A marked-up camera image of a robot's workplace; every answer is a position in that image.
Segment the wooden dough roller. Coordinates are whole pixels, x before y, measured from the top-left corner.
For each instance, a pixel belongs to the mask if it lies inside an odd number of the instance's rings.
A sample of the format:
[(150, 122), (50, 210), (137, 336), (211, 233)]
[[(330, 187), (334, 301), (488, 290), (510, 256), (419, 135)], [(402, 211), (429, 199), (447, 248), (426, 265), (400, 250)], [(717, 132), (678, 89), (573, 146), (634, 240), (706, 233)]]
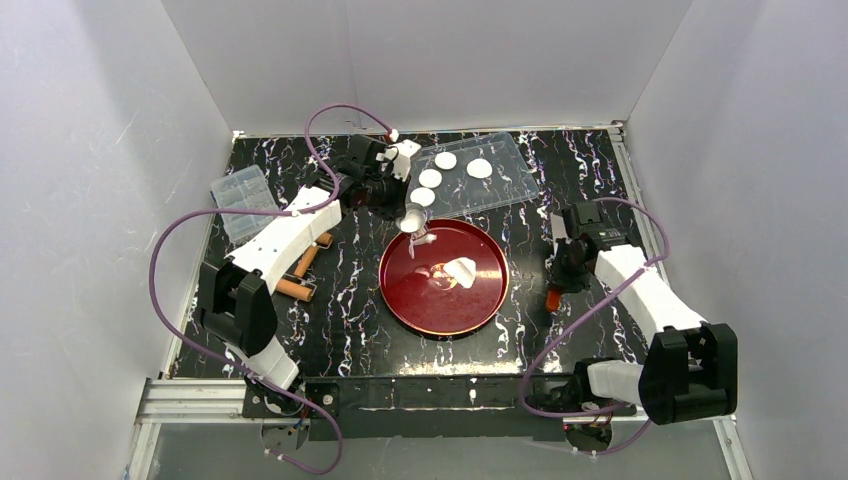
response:
[(313, 298), (315, 288), (303, 283), (306, 274), (314, 263), (314, 260), (320, 250), (327, 250), (331, 247), (334, 237), (325, 232), (309, 246), (301, 255), (294, 270), (290, 274), (284, 274), (278, 281), (275, 291), (279, 294), (294, 298), (303, 302), (310, 302)]

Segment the white dough ball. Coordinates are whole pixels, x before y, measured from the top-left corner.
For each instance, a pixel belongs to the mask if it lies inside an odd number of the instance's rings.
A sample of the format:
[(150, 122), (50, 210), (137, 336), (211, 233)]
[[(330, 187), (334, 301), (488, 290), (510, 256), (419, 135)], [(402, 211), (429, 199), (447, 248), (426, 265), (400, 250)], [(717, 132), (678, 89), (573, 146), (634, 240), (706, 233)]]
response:
[(443, 271), (465, 289), (472, 288), (477, 278), (476, 262), (468, 257), (446, 262)]

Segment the round red tray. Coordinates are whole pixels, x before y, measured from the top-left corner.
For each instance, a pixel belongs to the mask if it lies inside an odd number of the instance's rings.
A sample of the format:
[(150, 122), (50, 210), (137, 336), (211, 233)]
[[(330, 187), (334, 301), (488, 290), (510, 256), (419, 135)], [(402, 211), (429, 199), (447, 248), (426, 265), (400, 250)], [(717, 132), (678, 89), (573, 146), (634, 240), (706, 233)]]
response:
[[(391, 313), (425, 335), (452, 337), (473, 332), (503, 305), (510, 282), (506, 256), (481, 228), (456, 219), (436, 219), (428, 232), (437, 239), (408, 254), (410, 236), (398, 234), (386, 247), (378, 268), (379, 287)], [(465, 289), (443, 271), (455, 258), (476, 262), (477, 278)]]

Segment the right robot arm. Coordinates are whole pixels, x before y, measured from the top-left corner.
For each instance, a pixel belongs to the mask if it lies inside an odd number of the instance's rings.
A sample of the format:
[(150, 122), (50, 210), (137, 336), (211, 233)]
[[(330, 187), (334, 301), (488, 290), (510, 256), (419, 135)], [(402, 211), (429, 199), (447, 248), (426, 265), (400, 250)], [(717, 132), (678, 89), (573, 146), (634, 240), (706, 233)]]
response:
[(738, 403), (738, 338), (710, 323), (661, 278), (640, 247), (607, 222), (598, 203), (572, 204), (550, 218), (554, 260), (546, 308), (593, 279), (617, 299), (648, 344), (643, 364), (614, 359), (576, 363), (563, 387), (566, 407), (625, 403), (642, 407), (657, 425), (730, 415)]

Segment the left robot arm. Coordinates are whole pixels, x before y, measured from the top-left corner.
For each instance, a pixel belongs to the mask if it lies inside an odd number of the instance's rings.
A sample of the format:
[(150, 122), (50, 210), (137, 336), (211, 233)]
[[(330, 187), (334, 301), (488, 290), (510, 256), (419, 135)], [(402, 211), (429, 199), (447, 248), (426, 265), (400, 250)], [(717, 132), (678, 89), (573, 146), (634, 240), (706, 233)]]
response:
[(203, 263), (200, 325), (255, 377), (290, 389), (299, 370), (276, 337), (272, 296), (279, 281), (346, 214), (366, 208), (385, 221), (404, 217), (412, 165), (421, 150), (412, 140), (386, 144), (354, 136), (347, 155), (318, 168), (280, 216), (224, 258)]

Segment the clear plastic tray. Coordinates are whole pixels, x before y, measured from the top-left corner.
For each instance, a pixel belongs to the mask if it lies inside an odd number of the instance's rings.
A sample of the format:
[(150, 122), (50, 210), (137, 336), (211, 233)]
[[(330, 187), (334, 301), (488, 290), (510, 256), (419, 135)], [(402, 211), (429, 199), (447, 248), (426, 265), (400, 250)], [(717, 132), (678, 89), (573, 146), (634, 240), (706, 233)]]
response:
[(431, 219), (458, 218), (538, 195), (513, 136), (498, 132), (425, 147), (412, 163), (407, 202)]

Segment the cut round dumpling wrapper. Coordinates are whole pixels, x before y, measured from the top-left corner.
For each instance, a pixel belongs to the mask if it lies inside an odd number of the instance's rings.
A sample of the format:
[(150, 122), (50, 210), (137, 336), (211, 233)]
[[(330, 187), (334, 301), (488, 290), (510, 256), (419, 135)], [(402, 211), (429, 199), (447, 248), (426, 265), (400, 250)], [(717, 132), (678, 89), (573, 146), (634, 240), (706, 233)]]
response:
[(398, 222), (398, 228), (404, 233), (413, 234), (418, 232), (424, 224), (420, 217), (407, 215)]

